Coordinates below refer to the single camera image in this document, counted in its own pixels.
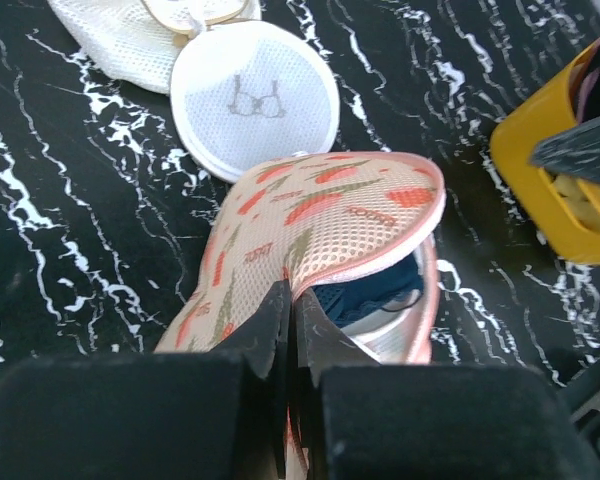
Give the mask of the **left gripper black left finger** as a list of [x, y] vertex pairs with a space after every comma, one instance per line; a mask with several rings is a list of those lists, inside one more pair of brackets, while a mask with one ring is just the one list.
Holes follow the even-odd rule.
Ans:
[[0, 479], [281, 479], [291, 292], [206, 353], [44, 357], [0, 383]]

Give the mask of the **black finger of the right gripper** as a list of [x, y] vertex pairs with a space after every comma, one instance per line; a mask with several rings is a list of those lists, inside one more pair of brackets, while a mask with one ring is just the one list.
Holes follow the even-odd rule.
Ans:
[[538, 142], [529, 164], [600, 185], [600, 116]]

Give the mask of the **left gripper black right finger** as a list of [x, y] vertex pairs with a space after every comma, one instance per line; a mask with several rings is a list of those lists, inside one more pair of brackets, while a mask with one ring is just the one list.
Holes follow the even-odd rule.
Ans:
[[300, 416], [312, 479], [600, 479], [557, 392], [515, 366], [382, 365], [295, 303]]

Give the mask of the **navy blue lace bra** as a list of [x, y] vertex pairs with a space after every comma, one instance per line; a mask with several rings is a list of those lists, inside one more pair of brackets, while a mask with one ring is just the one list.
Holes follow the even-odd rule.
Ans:
[[423, 278], [415, 257], [410, 255], [388, 269], [357, 280], [312, 288], [326, 316], [339, 328], [347, 327], [376, 312], [389, 313], [404, 307], [388, 308], [394, 301], [406, 300], [414, 291], [419, 298]]

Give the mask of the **pink floral mesh laundry bag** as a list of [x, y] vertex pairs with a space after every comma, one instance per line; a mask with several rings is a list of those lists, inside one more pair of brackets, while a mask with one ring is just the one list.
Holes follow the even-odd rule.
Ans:
[[444, 202], [440, 169], [415, 154], [314, 154], [252, 168], [225, 198], [196, 289], [157, 351], [212, 349], [256, 312], [277, 281], [287, 281], [298, 298], [414, 256], [422, 299], [391, 320], [372, 317], [369, 327], [350, 332], [383, 363], [428, 363], [439, 300], [432, 234]]

